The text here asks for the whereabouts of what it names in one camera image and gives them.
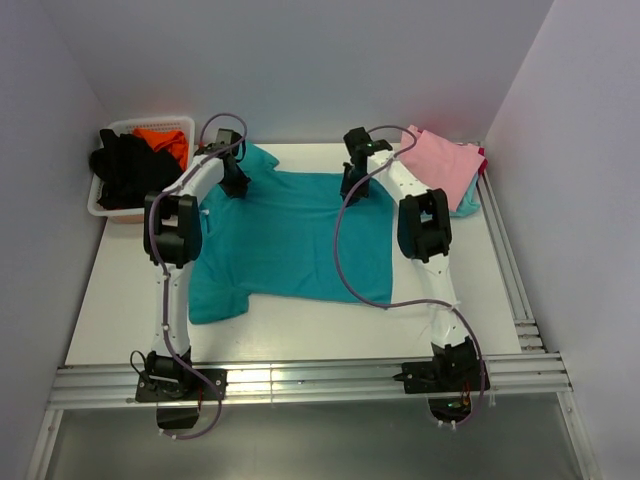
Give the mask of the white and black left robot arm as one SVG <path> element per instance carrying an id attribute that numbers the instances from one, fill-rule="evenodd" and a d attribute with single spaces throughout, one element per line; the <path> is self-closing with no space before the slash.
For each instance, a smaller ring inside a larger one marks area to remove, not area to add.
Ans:
<path id="1" fill-rule="evenodd" d="M 190 166 L 144 203 L 144 250 L 156 272 L 157 326 L 145 373 L 172 399 L 191 394 L 194 373 L 188 334 L 188 290 L 203 234 L 200 206 L 211 189 L 221 186 L 231 198 L 246 195 L 250 179 L 239 168 L 245 140 L 226 131 L 196 150 Z"/>

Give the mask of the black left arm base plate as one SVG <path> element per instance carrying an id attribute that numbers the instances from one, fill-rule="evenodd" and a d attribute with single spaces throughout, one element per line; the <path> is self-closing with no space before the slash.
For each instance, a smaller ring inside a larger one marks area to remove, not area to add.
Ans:
<path id="1" fill-rule="evenodd" d="M 187 386 L 176 381 L 160 378 L 138 380 L 134 401 L 137 403 L 163 403 L 178 401 L 217 401 L 218 396 L 225 397 L 227 371 L 220 368 L 202 369 L 201 373 L 214 385 L 214 389 L 202 380 L 195 378 Z"/>

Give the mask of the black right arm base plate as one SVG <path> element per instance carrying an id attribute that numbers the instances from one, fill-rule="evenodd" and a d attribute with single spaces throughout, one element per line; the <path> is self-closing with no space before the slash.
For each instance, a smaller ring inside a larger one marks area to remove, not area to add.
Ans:
<path id="1" fill-rule="evenodd" d="M 480 362 L 452 362 L 441 358 L 405 362 L 393 379 L 403 384 L 406 394 L 479 392 L 488 389 L 488 373 L 481 372 Z"/>

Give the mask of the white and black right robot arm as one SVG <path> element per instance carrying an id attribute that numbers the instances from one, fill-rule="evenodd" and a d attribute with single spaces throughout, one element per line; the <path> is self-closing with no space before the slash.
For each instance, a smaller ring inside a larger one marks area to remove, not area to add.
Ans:
<path id="1" fill-rule="evenodd" d="M 344 136 L 349 161 L 344 164 L 340 195 L 342 205 L 333 236 L 333 259 L 339 278 L 361 302 L 379 309 L 424 305 L 430 315 L 433 358 L 418 373 L 404 378 L 420 388 L 439 391 L 482 391 L 488 385 L 486 366 L 477 336 L 460 311 L 450 273 L 452 228 L 446 193 L 427 186 L 399 160 L 417 145 L 411 135 L 409 146 L 396 151 L 386 140 L 374 140 L 363 127 Z M 376 180 L 397 206 L 396 241 L 402 255 L 414 266 L 425 293 L 431 298 L 381 303 L 365 298 L 352 287 L 340 263 L 340 227 L 348 207 L 369 196 Z"/>

